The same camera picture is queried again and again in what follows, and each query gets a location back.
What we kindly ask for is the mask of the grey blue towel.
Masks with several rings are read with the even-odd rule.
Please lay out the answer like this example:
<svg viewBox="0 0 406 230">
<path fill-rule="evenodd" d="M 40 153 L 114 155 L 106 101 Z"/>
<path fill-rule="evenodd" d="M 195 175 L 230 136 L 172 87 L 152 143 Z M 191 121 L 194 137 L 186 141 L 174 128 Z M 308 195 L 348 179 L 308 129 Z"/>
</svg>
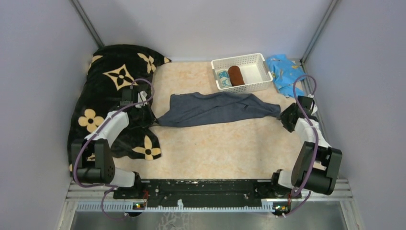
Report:
<svg viewBox="0 0 406 230">
<path fill-rule="evenodd" d="M 246 119 L 278 117 L 281 107 L 266 103 L 252 93 L 217 92 L 173 94 L 169 110 L 158 118 L 164 127 L 195 127 Z"/>
</svg>

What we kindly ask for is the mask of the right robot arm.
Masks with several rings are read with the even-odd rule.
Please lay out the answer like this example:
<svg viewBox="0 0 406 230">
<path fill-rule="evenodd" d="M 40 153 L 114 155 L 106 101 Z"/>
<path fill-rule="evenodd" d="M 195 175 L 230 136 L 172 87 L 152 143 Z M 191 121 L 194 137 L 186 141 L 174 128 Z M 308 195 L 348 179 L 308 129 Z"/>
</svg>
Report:
<svg viewBox="0 0 406 230">
<path fill-rule="evenodd" d="M 302 188 L 319 194 L 333 193 L 342 151 L 332 147 L 323 137 L 318 119 L 313 115 L 313 98 L 298 96 L 297 101 L 279 116 L 283 127 L 295 132 L 302 147 L 291 171 L 279 169 L 272 175 L 270 193 L 283 197 L 289 188 Z"/>
</svg>

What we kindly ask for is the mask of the white plastic basket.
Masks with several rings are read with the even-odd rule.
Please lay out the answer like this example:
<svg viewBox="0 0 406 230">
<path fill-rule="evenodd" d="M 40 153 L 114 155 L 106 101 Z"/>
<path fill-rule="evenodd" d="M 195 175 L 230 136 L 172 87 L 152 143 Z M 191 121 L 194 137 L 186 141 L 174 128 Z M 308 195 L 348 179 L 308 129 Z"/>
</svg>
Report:
<svg viewBox="0 0 406 230">
<path fill-rule="evenodd" d="M 240 68 L 245 85 L 221 89 L 217 74 L 220 70 L 228 70 L 231 66 Z M 261 53 L 215 59 L 211 61 L 211 67 L 216 86 L 220 92 L 249 93 L 262 91 L 269 88 L 273 81 L 271 71 Z"/>
</svg>

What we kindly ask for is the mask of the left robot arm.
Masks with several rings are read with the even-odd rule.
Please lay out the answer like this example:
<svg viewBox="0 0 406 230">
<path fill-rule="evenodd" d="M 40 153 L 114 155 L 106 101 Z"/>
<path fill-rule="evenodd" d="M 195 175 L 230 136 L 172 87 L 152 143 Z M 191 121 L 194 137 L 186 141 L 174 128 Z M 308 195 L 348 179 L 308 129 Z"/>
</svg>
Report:
<svg viewBox="0 0 406 230">
<path fill-rule="evenodd" d="M 124 189 L 131 198 L 138 198 L 144 191 L 139 173 L 117 168 L 111 146 L 119 134 L 129 125 L 129 111 L 137 105 L 148 103 L 154 96 L 136 102 L 134 89 L 123 91 L 120 105 L 110 111 L 95 131 L 72 143 L 72 174 L 75 183 L 83 188 L 106 186 Z"/>
</svg>

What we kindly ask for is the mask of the teal rabbit pattern towel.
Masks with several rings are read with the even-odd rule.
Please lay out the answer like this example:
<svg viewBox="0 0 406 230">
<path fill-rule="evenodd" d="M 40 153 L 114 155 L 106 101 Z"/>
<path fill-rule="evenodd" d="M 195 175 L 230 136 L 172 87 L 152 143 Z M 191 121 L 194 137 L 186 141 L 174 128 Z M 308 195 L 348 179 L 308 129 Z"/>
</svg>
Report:
<svg viewBox="0 0 406 230">
<path fill-rule="evenodd" d="M 227 70 L 222 69 L 218 72 L 217 75 L 219 77 L 219 86 L 221 89 L 232 87 L 230 77 L 229 77 Z"/>
</svg>

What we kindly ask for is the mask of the brown towel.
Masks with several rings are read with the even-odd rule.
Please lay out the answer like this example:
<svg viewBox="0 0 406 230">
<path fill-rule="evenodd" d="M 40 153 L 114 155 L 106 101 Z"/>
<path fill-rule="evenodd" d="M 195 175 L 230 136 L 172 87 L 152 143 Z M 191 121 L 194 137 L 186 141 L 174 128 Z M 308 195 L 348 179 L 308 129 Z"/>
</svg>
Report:
<svg viewBox="0 0 406 230">
<path fill-rule="evenodd" d="M 241 70 L 238 66 L 231 66 L 227 73 L 232 86 L 245 85 Z"/>
</svg>

